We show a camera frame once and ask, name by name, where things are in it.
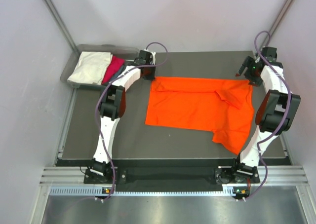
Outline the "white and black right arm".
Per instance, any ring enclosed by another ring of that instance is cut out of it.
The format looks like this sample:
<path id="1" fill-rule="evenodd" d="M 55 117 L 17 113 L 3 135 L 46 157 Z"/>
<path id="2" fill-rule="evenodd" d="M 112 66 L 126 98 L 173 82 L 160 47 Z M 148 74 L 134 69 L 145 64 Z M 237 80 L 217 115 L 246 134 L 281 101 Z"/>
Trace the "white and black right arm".
<path id="1" fill-rule="evenodd" d="M 244 75 L 253 86 L 263 85 L 266 92 L 255 116 L 256 130 L 230 170 L 231 178 L 237 183 L 247 179 L 257 183 L 257 166 L 263 161 L 263 153 L 282 132 L 289 130 L 301 97 L 291 92 L 282 63 L 273 57 L 263 60 L 248 56 L 237 75 Z"/>

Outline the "orange t shirt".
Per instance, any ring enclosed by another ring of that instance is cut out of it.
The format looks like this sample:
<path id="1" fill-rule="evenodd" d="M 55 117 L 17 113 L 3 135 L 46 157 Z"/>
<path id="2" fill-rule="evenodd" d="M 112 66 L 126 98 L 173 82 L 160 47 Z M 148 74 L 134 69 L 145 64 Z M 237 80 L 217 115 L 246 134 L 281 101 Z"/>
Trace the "orange t shirt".
<path id="1" fill-rule="evenodd" d="M 247 80 L 157 77 L 145 124 L 213 133 L 213 142 L 239 154 L 250 134 L 253 88 Z"/>

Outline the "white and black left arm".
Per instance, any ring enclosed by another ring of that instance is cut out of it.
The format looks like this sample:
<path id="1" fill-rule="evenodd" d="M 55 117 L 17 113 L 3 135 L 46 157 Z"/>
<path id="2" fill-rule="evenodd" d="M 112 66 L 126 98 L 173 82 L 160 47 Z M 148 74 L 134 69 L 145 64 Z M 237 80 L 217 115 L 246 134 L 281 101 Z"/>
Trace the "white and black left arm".
<path id="1" fill-rule="evenodd" d="M 98 102 L 99 139 L 96 152 L 85 172 L 87 184 L 109 184 L 113 181 L 112 146 L 119 120 L 126 109 L 126 91 L 137 80 L 155 79 L 156 53 L 141 50 L 124 71 L 106 83 Z"/>

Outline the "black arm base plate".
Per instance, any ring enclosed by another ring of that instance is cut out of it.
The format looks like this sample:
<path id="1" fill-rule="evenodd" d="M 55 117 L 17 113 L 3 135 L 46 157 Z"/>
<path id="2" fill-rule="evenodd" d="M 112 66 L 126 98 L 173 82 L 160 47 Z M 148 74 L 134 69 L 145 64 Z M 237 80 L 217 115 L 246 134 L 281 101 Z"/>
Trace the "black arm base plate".
<path id="1" fill-rule="evenodd" d="M 257 167 L 240 163 L 237 158 L 114 159 L 112 168 L 112 182 L 117 185 L 133 181 L 205 181 L 209 184 L 260 182 Z M 85 174 L 83 182 L 87 184 Z"/>

